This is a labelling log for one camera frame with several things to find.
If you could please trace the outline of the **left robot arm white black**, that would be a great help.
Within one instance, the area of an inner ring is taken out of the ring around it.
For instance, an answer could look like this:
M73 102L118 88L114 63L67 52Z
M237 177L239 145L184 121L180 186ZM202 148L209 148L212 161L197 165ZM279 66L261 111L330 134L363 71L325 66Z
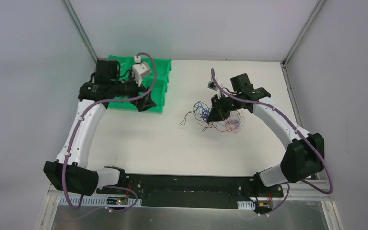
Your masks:
M131 102L140 112L156 107L149 87L143 84L143 79L152 73L150 64L135 56L134 64L125 72L126 80L120 70L117 60L100 59L89 81L80 87L76 116L64 147L53 162L47 161L43 167L57 190L85 196L103 186L109 186L116 194L126 190L121 169L87 168L95 131L110 102Z

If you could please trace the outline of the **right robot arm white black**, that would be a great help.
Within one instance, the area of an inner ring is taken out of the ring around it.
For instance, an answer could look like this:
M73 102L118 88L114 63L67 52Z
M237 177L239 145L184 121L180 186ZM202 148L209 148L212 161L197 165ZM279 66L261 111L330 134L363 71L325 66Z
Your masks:
M209 88L216 94L211 98L211 110L207 122L226 120L230 113L240 109L248 110L260 118L277 136L285 148L281 162L258 172L253 191L258 196L271 192L272 186L295 183L324 170L324 138L311 134L288 118L277 106L271 94L263 87L255 88L247 74L231 78L235 94L226 92L211 72Z

